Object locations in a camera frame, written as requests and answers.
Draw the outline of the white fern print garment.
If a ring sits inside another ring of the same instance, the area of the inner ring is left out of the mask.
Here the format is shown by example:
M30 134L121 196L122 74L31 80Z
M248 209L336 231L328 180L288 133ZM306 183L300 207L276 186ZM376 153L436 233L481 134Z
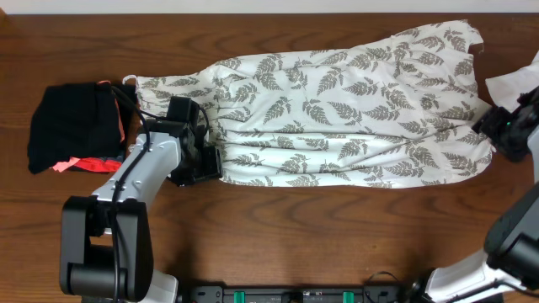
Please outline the white fern print garment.
M478 97L464 20L427 24L366 45L238 56L185 76L134 79L142 109L173 97L202 109L226 183L405 189L480 174L493 148L472 125Z

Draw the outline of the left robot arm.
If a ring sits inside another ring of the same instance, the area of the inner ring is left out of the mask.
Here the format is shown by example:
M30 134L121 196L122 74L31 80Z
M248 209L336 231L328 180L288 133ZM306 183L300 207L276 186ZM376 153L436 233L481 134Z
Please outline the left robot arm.
M88 197L61 213L60 288L85 302L178 302L179 282L154 268L147 211L162 184L221 178L221 153L208 146L204 110L172 97L163 117L143 121L136 147Z

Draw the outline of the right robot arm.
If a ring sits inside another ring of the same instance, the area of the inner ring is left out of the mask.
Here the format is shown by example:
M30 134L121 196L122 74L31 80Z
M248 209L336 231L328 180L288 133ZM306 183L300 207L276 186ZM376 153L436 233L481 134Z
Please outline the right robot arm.
M419 279L407 302L501 302L509 291L537 298L538 89L521 94L517 103L512 112L490 109L472 129L512 162L530 154L533 187L494 222L481 250Z

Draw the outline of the plain white cloth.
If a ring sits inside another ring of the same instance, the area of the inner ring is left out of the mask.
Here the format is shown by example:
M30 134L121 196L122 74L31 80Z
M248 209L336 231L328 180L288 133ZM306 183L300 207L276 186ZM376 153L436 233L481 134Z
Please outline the plain white cloth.
M517 99L523 93L529 93L539 84L538 54L530 65L515 72L485 80L489 95L498 107L513 112L519 106Z

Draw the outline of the folded black and coral garment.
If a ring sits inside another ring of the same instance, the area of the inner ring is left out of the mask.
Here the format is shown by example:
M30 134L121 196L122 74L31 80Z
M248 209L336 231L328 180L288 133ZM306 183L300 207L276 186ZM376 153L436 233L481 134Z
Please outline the folded black and coral garment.
M100 81L48 87L31 119L29 171L117 171L136 104L132 85Z

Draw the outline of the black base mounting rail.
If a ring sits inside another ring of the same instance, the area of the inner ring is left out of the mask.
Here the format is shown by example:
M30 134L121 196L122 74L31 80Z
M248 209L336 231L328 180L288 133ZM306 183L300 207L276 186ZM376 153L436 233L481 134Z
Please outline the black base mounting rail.
M360 285L227 286L198 284L179 288L177 303L393 303L412 302L424 280L405 283L381 271Z

